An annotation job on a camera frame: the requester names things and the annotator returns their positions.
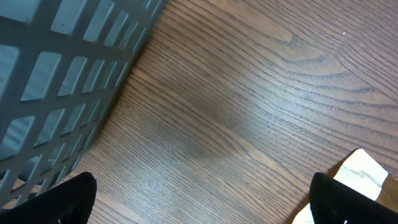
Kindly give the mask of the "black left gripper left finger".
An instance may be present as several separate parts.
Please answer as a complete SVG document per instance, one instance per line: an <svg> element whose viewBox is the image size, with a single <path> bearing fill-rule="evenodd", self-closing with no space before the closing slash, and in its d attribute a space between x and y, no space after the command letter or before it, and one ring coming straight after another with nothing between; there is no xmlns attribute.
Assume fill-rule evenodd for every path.
<svg viewBox="0 0 398 224"><path fill-rule="evenodd" d="M1 213L1 223L86 224L95 203L96 179L83 172L72 179Z"/></svg>

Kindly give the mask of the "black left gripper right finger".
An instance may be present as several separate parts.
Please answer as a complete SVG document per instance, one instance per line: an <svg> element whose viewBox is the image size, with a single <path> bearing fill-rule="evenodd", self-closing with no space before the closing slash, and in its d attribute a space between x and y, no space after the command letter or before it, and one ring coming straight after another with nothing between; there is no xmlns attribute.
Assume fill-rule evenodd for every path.
<svg viewBox="0 0 398 224"><path fill-rule="evenodd" d="M397 224L397 213L324 173L314 174L309 191L315 224Z"/></svg>

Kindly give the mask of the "brown snack bag red label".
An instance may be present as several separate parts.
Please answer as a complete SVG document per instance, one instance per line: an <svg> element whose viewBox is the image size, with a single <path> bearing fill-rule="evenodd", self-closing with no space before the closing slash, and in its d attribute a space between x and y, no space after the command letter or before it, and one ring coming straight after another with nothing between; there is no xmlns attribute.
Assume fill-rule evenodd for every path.
<svg viewBox="0 0 398 224"><path fill-rule="evenodd" d="M331 178L397 213L397 180L364 149L353 151ZM293 222L315 224L310 202L298 212Z"/></svg>

